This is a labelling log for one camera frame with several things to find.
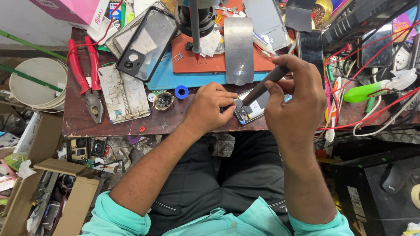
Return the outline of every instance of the orange silicone mat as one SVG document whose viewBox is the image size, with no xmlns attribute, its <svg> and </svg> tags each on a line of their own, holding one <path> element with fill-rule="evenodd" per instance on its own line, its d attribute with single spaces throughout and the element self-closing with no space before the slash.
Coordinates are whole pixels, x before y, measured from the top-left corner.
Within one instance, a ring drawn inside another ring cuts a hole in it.
<svg viewBox="0 0 420 236">
<path fill-rule="evenodd" d="M 237 7 L 238 11 L 244 9 L 242 7 L 242 0 L 229 0 L 226 7 Z M 216 13 L 221 15 L 223 11 L 216 10 Z M 223 26 L 223 19 L 224 16 L 222 20 L 219 21 L 220 26 Z M 185 44 L 187 42 L 192 42 L 192 38 L 184 34 L 181 34 L 172 40 L 172 56 L 175 56 L 178 53 L 181 53 L 183 56 L 183 58 L 178 61 L 172 57 L 173 73 L 226 72 L 224 53 L 213 55 L 212 58 L 209 56 L 206 58 L 200 56 L 200 59 L 198 60 L 199 65 L 197 65 L 197 60 L 194 57 L 194 53 L 185 49 Z M 271 62 L 271 59 L 267 56 L 263 56 L 261 52 L 254 46 L 254 71 L 271 71 L 273 68 L 274 64 Z"/>
</svg>

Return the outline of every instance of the pliers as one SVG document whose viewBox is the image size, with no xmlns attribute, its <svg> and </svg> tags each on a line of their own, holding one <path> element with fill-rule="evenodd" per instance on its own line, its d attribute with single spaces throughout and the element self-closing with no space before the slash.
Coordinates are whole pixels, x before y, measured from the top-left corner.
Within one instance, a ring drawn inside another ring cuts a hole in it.
<svg viewBox="0 0 420 236">
<path fill-rule="evenodd" d="M 91 69 L 91 78 L 92 84 L 91 88 L 87 83 L 86 78 L 84 77 L 80 64 L 79 58 L 77 57 L 77 49 L 74 49 L 70 55 L 70 65 L 71 70 L 73 71 L 74 77 L 76 78 L 77 82 L 81 87 L 80 95 L 84 95 L 86 99 L 86 108 L 89 111 L 90 115 L 92 116 L 93 120 L 96 124 L 102 122 L 103 117 L 103 105 L 101 102 L 101 96 L 99 90 L 102 90 L 101 86 L 99 85 L 99 76 L 98 76 L 98 69 L 99 69 L 99 59 L 97 52 L 93 46 L 91 46 L 92 41 L 90 37 L 86 36 L 84 38 L 89 51 L 90 63 L 92 65 Z M 76 46 L 76 42 L 73 39 L 68 40 L 68 50 L 72 50 Z"/>
</svg>

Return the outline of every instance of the green spray bottle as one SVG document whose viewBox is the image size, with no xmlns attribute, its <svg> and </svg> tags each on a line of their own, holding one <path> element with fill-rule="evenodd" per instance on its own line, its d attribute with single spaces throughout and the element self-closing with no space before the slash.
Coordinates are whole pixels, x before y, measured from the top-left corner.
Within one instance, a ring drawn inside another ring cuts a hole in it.
<svg viewBox="0 0 420 236">
<path fill-rule="evenodd" d="M 362 102 L 368 100 L 369 94 L 372 94 L 381 89 L 387 89 L 378 92 L 376 95 L 385 94 L 389 90 L 401 91 L 408 86 L 410 86 L 417 78 L 416 69 L 404 71 L 391 71 L 396 77 L 393 77 L 392 80 L 382 80 L 374 84 L 363 85 L 355 88 L 351 88 L 344 94 L 343 99 L 346 102 Z"/>
</svg>

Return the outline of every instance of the hand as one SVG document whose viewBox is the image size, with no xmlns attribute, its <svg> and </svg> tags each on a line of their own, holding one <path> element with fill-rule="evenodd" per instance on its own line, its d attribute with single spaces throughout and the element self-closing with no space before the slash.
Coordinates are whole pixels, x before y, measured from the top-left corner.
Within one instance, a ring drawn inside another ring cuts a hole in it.
<svg viewBox="0 0 420 236">
<path fill-rule="evenodd" d="M 265 83 L 270 93 L 264 109 L 268 129 L 276 138 L 281 154 L 312 148 L 313 135 L 327 106 L 321 75 L 315 65 L 294 55 L 275 57 L 273 63 L 287 66 L 293 72 L 293 79 Z M 285 93 L 293 98 L 284 102 Z"/>
<path fill-rule="evenodd" d="M 200 138 L 207 132 L 224 126 L 234 114 L 234 98 L 237 96 L 215 82 L 201 86 L 186 113 L 183 121 L 185 127 L 194 131 Z M 220 113 L 220 108 L 226 106 L 229 108 Z"/>
</svg>

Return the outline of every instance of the wooden desk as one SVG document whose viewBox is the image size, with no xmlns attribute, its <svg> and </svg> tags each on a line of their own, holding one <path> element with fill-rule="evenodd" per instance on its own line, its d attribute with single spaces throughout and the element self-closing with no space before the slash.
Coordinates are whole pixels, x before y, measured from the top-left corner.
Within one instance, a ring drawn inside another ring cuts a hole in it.
<svg viewBox="0 0 420 236">
<path fill-rule="evenodd" d="M 84 44 L 84 36 L 80 35 L 83 31 L 80 29 L 73 28 L 71 38 L 76 41 L 76 44 Z M 77 51 L 79 56 L 79 63 L 85 76 L 90 74 L 91 65 L 87 49 L 81 49 Z M 99 51 L 99 62 L 100 65 L 108 62 L 116 62 L 117 58 L 111 54 Z M 225 85 L 226 90 L 230 92 L 236 92 L 238 94 L 247 91 L 255 87 L 257 83 L 246 84 L 244 86 L 236 86 L 234 84 Z M 106 106 L 104 106 L 104 118 L 103 123 L 95 124 L 90 114 L 87 112 L 86 103 L 84 96 L 80 95 L 80 86 L 74 78 L 71 66 L 69 65 L 67 89 L 66 89 L 66 101 L 65 111 L 63 120 L 63 135 L 68 138 L 74 137 L 87 137 L 87 136 L 126 136 L 126 135 L 137 135 L 137 134 L 168 134 L 171 133 L 184 119 L 188 106 L 195 96 L 197 90 L 190 92 L 188 97 L 184 100 L 175 99 L 173 106 L 167 111 L 159 111 L 152 108 L 152 104 L 149 103 L 151 109 L 151 115 L 145 118 L 139 118 L 132 121 L 122 122 L 118 124 L 109 123 L 109 116 Z M 346 103 L 344 102 L 341 107 L 339 125 L 346 125 L 361 120 L 365 116 L 366 102 L 360 103 Z M 385 107 L 385 103 L 382 102 L 380 108 Z M 373 125 L 382 123 L 389 113 L 385 113 L 381 118 L 373 122 Z M 140 132 L 139 129 L 144 126 L 146 130 Z M 264 130 L 267 129 L 264 116 L 257 120 L 248 123 L 247 125 L 241 125 L 236 117 L 233 117 L 229 122 L 215 130 L 217 132 L 227 131 L 250 131 L 250 130 Z"/>
</svg>

